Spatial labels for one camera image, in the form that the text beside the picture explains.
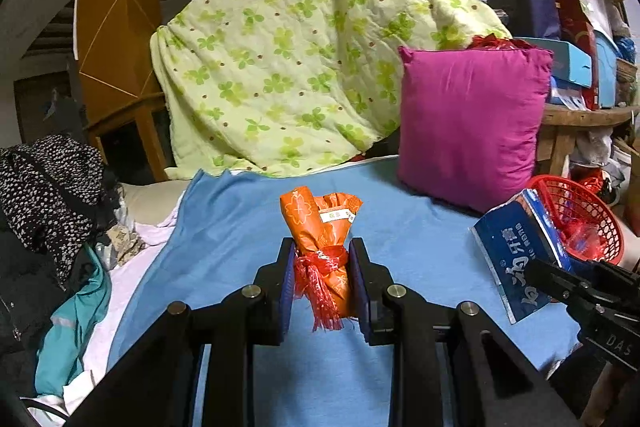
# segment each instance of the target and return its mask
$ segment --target magenta cushion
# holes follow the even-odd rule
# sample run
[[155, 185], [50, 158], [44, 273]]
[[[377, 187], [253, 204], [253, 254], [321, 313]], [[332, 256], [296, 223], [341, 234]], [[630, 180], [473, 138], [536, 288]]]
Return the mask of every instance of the magenta cushion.
[[479, 212], [523, 190], [536, 159], [553, 54], [399, 52], [400, 180]]

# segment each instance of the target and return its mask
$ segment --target red box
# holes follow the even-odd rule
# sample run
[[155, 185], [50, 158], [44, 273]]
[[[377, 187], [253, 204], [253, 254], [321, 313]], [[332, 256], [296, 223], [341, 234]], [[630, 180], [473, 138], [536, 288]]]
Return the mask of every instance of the red box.
[[591, 57], [591, 87], [582, 88], [582, 96], [587, 108], [600, 108], [598, 101], [598, 51], [593, 26], [582, 11], [580, 0], [556, 0], [562, 40], [571, 42]]

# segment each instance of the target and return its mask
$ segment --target white label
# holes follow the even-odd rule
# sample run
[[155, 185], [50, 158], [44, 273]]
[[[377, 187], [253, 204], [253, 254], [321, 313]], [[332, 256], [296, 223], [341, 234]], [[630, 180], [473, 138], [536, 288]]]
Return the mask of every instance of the white label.
[[320, 214], [320, 219], [322, 219], [323, 223], [328, 223], [329, 221], [336, 221], [337, 219], [349, 219], [350, 223], [353, 223], [353, 220], [356, 218], [356, 215], [351, 212], [348, 208], [341, 208], [340, 210], [329, 210], [327, 212], [322, 212]]

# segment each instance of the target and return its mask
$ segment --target green clover quilt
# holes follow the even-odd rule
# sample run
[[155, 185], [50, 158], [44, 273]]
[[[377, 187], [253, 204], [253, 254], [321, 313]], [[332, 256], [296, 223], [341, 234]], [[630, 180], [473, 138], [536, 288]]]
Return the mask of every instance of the green clover quilt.
[[398, 46], [460, 49], [507, 29], [478, 0], [193, 0], [150, 47], [176, 167], [300, 176], [399, 125]]

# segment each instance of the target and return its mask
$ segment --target blue toothpaste box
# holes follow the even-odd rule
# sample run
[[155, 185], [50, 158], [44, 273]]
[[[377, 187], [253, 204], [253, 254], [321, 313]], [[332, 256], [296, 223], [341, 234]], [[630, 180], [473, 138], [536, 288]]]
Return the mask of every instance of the blue toothpaste box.
[[530, 259], [572, 270], [556, 227], [538, 194], [530, 188], [489, 210], [471, 231], [491, 269], [511, 324], [550, 301], [527, 284], [524, 269]]

